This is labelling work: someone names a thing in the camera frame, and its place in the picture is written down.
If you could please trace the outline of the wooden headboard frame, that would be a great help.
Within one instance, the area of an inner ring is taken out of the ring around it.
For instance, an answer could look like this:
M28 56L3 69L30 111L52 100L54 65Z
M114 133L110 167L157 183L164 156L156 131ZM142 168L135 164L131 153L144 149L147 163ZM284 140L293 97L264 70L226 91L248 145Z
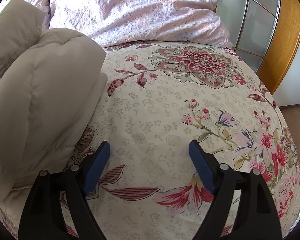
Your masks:
M217 15L230 32L234 51L273 94L300 44L298 0L219 0Z

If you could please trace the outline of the lilac crinkled duvet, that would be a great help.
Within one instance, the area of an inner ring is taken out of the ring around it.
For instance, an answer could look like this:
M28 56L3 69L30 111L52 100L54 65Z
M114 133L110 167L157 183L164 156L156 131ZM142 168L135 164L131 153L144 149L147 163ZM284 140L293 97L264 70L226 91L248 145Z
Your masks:
M45 12L43 29L76 30L103 48L149 40L233 46L215 13L219 0L27 1Z

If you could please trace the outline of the beige puffer down jacket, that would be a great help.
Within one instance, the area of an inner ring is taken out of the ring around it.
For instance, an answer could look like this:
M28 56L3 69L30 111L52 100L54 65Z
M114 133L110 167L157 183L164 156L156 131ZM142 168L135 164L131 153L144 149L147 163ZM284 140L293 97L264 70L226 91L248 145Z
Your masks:
M47 29L23 0L0 13L0 202L61 171L86 128L107 76L106 52L71 29Z

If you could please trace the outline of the floral bed sheet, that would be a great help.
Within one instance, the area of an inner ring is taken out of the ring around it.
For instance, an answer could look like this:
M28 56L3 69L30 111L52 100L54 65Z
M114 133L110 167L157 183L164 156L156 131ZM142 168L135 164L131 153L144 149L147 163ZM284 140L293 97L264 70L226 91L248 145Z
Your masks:
M275 100L238 55L174 42L104 51L105 87L61 171L109 142L109 161L87 197L108 239L195 235L213 196L190 159L192 140L236 171L258 170L281 233L289 234L300 210L298 156ZM14 238L30 189L12 191L0 202L0 220Z

